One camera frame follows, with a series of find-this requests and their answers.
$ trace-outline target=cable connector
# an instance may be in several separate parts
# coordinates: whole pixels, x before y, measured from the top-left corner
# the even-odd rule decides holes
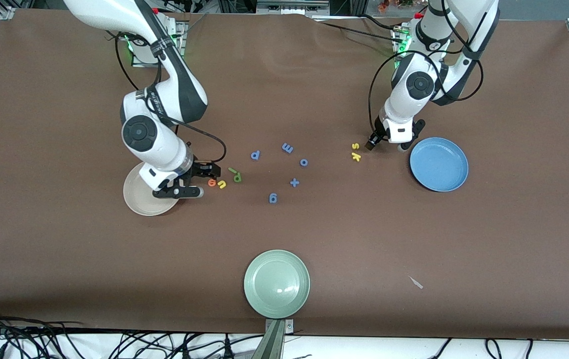
[[[232,343],[229,342],[229,335],[225,334],[225,354],[223,359],[234,359],[234,352],[232,352]]]

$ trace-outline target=blue plate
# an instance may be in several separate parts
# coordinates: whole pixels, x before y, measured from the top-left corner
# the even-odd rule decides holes
[[[468,160],[458,145],[431,137],[415,145],[411,171],[426,188],[439,192],[458,189],[468,177]]]

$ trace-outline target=beige plate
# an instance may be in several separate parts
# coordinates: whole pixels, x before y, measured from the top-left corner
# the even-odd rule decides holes
[[[145,162],[130,171],[123,184],[123,198],[130,209],[141,216],[157,216],[165,213],[178,203],[174,198],[156,198],[152,195],[152,189],[143,181],[139,171]]]

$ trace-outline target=brown tabletop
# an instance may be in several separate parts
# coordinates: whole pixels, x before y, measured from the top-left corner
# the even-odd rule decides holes
[[[282,248],[311,276],[294,315],[303,334],[569,338],[563,22],[500,22],[479,93],[419,113],[422,138],[450,139],[469,160],[460,189],[435,193],[395,146],[363,148],[359,163],[350,156],[370,134],[367,91],[387,41],[298,15],[208,15],[185,57],[210,103],[195,125],[228,146],[227,188],[201,179],[203,198],[151,218],[123,201],[138,161],[121,143],[118,113],[132,88],[105,36],[66,11],[18,10],[0,23],[1,314],[261,332],[244,271]],[[154,77],[129,71],[139,86]],[[374,112],[391,74],[376,82]],[[221,150],[188,129],[179,135],[201,159]]]

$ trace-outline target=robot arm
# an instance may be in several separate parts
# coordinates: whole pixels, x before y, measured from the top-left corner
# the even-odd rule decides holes
[[[375,121],[366,145],[369,150],[385,136],[389,143],[401,144],[401,149],[407,150],[424,126],[422,121],[414,127],[414,116],[428,101],[448,105],[464,90],[498,23],[498,0],[448,0],[448,4],[450,7],[444,0],[431,0],[423,18],[408,23],[412,41],[393,74],[393,90]],[[471,38],[457,62],[448,66],[442,61],[443,51],[458,21]]]
[[[128,150],[145,162],[139,171],[154,197],[201,197],[191,177],[218,177],[215,164],[194,161],[191,149],[170,127],[202,118],[207,95],[180,57],[163,25],[144,0],[64,0],[82,22],[103,30],[131,32],[150,49],[169,79],[127,94],[121,105],[121,137]]]

